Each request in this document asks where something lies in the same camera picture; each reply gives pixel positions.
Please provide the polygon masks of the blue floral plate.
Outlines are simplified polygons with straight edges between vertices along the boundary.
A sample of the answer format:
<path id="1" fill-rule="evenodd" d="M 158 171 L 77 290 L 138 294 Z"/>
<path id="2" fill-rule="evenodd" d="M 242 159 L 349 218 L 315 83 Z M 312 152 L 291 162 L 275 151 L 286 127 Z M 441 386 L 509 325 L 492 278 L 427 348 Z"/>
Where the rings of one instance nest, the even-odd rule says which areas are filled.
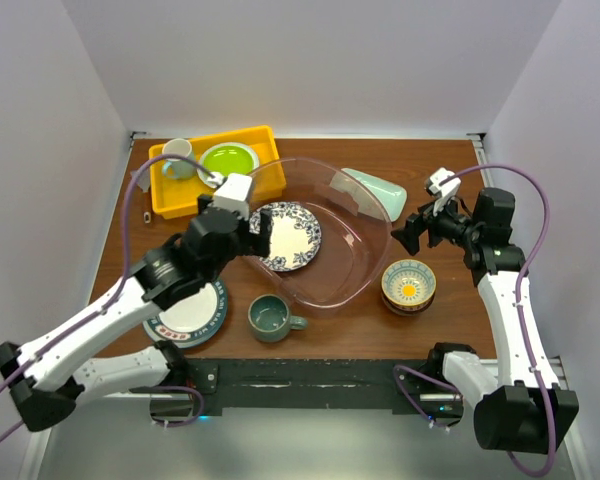
<path id="1" fill-rule="evenodd" d="M 317 217 L 298 202 L 272 202 L 256 211 L 260 209 L 270 209 L 273 219 L 271 253 L 268 258 L 258 257 L 260 263 L 273 272 L 290 272 L 307 266 L 322 242 Z"/>

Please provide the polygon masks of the green rim lettered plate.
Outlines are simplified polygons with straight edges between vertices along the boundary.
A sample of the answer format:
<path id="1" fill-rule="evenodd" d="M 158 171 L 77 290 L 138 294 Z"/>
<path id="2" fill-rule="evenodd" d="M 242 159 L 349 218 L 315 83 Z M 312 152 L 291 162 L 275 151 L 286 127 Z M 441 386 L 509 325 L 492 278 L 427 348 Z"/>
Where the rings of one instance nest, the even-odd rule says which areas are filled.
<path id="1" fill-rule="evenodd" d="M 180 349 L 193 348 L 220 330 L 227 316 L 228 302 L 226 286 L 218 279 L 142 326 L 153 341 L 172 341 Z"/>

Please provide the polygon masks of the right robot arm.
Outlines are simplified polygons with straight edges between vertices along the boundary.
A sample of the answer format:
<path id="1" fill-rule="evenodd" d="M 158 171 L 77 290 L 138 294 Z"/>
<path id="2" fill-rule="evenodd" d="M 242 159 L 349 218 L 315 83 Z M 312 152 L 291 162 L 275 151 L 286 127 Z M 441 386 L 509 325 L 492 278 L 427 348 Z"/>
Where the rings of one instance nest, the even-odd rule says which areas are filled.
<path id="1" fill-rule="evenodd" d="M 539 338 L 525 255 L 510 241 L 515 197 L 484 188 L 471 214 L 460 205 L 456 198 L 443 207 L 425 204 L 391 235 L 411 255 L 419 252 L 422 234 L 431 247 L 447 240 L 463 249 L 489 317 L 498 373 L 492 375 L 472 347 L 448 342 L 435 344 L 419 373 L 432 390 L 454 387 L 469 404 L 481 448 L 548 455 L 564 439 L 579 402 L 560 386 Z"/>

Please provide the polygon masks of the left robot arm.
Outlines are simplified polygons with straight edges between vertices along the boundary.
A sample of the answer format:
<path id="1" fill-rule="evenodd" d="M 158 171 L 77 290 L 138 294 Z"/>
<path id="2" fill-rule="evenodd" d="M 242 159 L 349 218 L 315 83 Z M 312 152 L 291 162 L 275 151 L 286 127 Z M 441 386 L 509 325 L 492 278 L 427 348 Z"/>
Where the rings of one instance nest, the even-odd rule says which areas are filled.
<path id="1" fill-rule="evenodd" d="M 270 253 L 273 220 L 247 203 L 224 207 L 203 198 L 203 210 L 182 233 L 148 251 L 111 290 L 55 331 L 26 345 L 0 345 L 0 371 L 21 421 L 31 432 L 65 420 L 92 398 L 135 388 L 183 389 L 188 363 L 170 341 L 127 357 L 95 355 L 144 321 L 167 311 L 217 280 L 238 256 Z"/>

